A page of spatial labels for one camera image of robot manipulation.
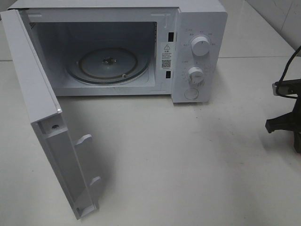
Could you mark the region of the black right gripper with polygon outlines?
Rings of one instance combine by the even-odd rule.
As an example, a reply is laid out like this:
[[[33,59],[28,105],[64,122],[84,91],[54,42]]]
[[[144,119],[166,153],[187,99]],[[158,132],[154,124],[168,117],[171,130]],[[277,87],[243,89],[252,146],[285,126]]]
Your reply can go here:
[[[291,113],[266,120],[265,128],[268,133],[276,130],[293,131],[294,148],[297,153],[301,152],[301,95],[298,94]]]

